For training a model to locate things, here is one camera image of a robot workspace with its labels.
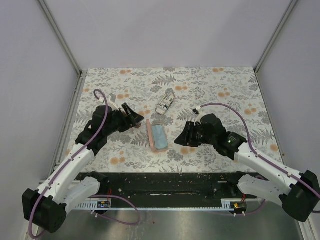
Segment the pink glasses case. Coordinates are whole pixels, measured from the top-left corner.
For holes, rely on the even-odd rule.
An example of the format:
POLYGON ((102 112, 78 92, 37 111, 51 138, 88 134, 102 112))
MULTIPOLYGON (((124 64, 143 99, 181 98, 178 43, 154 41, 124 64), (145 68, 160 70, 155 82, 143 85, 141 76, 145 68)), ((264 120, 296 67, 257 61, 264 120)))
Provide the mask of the pink glasses case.
POLYGON ((167 151, 169 149, 169 143, 163 125, 151 123, 151 121, 147 119, 146 127, 152 152, 161 153, 167 151))

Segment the light blue cleaning cloth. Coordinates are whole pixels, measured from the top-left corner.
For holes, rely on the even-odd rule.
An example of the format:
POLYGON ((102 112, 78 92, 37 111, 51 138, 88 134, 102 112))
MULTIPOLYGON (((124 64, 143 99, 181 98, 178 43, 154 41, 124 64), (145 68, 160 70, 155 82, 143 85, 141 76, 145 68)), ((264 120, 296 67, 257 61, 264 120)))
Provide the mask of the light blue cleaning cloth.
POLYGON ((153 125, 151 127, 152 136, 157 150, 163 150, 168 147, 168 141, 162 125, 153 125))

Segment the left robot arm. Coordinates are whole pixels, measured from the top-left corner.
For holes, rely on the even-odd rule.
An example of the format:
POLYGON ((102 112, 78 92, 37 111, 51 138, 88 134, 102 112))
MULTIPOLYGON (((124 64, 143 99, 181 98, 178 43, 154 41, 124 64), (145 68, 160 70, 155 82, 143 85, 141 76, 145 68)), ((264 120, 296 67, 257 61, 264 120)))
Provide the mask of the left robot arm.
POLYGON ((88 173, 77 186, 70 186, 107 144, 110 135, 137 128, 144 119, 126 103, 121 108, 98 106, 62 164, 37 189, 28 188, 23 193, 23 214, 29 224, 55 233, 83 201, 94 195, 106 196, 110 192, 109 179, 96 171, 88 173))

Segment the flag print glasses case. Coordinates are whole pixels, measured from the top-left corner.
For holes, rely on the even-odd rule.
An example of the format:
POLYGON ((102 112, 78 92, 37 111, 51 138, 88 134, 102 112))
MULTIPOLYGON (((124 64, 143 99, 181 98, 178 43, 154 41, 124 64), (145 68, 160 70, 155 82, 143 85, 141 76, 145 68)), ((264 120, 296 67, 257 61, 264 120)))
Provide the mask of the flag print glasses case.
POLYGON ((165 115, 176 98, 173 89, 168 89, 155 107, 155 112, 159 115, 165 115))

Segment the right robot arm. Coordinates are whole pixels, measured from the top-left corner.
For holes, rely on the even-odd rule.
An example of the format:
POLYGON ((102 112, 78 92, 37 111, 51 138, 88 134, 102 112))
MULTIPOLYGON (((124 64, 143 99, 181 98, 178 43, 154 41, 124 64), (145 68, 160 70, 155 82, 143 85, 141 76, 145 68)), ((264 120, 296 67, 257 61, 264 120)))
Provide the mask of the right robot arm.
POLYGON ((307 170, 301 173, 251 149, 247 139, 226 131, 222 124, 200 124, 188 121, 175 144, 196 148, 212 145, 222 156, 251 168, 263 178, 236 172, 228 182, 228 194, 233 198, 251 195, 275 203, 293 219, 305 222, 320 201, 317 176, 307 170))

